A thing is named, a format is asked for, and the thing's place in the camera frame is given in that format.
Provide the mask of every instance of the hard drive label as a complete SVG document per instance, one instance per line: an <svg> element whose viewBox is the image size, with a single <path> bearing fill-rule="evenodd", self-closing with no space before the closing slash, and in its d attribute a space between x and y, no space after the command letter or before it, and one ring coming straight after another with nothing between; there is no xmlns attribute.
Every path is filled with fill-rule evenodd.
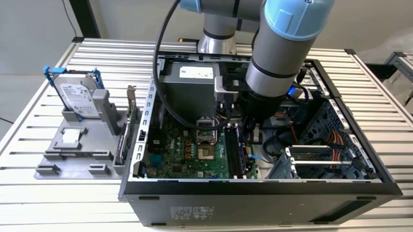
<svg viewBox="0 0 413 232"><path fill-rule="evenodd" d="M83 85L61 84L64 97L73 111L83 117L99 116L88 89Z"/></svg>

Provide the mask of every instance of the white label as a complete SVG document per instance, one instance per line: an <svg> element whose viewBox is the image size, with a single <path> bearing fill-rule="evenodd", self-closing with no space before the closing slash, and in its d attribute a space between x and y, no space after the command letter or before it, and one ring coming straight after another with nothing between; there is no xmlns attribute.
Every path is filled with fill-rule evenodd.
<svg viewBox="0 0 413 232"><path fill-rule="evenodd" d="M91 94L83 85L61 84L60 88L73 111L83 117L99 116Z"/></svg>
<svg viewBox="0 0 413 232"><path fill-rule="evenodd" d="M207 220L212 218L214 206L171 206L170 216L174 220Z"/></svg>
<svg viewBox="0 0 413 232"><path fill-rule="evenodd" d="M79 129L64 129L61 142L64 144L73 144L79 141L80 130Z"/></svg>
<svg viewBox="0 0 413 232"><path fill-rule="evenodd" d="M182 66L179 69L179 77L214 79L214 69L212 67Z"/></svg>

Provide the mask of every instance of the ram slot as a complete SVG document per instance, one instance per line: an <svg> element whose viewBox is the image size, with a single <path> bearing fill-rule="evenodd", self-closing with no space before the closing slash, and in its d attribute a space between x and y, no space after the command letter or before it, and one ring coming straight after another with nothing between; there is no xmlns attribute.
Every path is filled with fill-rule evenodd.
<svg viewBox="0 0 413 232"><path fill-rule="evenodd" d="M236 135L236 128L226 128L226 156L227 156L227 167L228 167L228 174L234 178L242 178L243 171L242 171L242 164L240 164L240 157L239 157L239 146L238 146L238 135Z"/></svg>

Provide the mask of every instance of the small gray block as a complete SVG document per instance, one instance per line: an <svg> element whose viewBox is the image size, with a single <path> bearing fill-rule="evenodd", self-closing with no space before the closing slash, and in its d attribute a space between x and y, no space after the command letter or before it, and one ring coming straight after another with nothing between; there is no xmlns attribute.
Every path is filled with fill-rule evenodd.
<svg viewBox="0 0 413 232"><path fill-rule="evenodd" d="M47 160L64 160L64 157L60 155L60 153L45 153L43 154Z"/></svg>
<svg viewBox="0 0 413 232"><path fill-rule="evenodd" d="M123 175L124 165L112 165L117 175Z"/></svg>
<svg viewBox="0 0 413 232"><path fill-rule="evenodd" d="M61 111L61 114L68 122L79 122L77 114L73 111Z"/></svg>
<svg viewBox="0 0 413 232"><path fill-rule="evenodd" d="M89 173L92 175L96 174L111 174L109 168L105 164L100 164L100 163L92 163L89 164L89 169L88 169Z"/></svg>
<svg viewBox="0 0 413 232"><path fill-rule="evenodd" d="M40 175L59 175L59 167L55 164L39 164L36 167L36 172Z"/></svg>
<svg viewBox="0 0 413 232"><path fill-rule="evenodd" d="M113 155L111 154L111 151L107 151L105 153L92 153L92 157L95 160L112 160Z"/></svg>

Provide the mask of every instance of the blue connector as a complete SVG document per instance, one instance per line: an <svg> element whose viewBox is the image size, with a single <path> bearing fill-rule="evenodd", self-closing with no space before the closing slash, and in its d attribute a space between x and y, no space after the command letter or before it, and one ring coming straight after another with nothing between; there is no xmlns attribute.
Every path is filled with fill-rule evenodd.
<svg viewBox="0 0 413 232"><path fill-rule="evenodd" d="M291 86L286 94L291 96L295 89L297 89L295 86Z"/></svg>
<svg viewBox="0 0 413 232"><path fill-rule="evenodd" d="M247 157L248 157L248 158L252 158L252 159L255 159L255 160L262 160L262 159L263 159L260 156L255 156L255 155L252 155L252 154L247 154Z"/></svg>

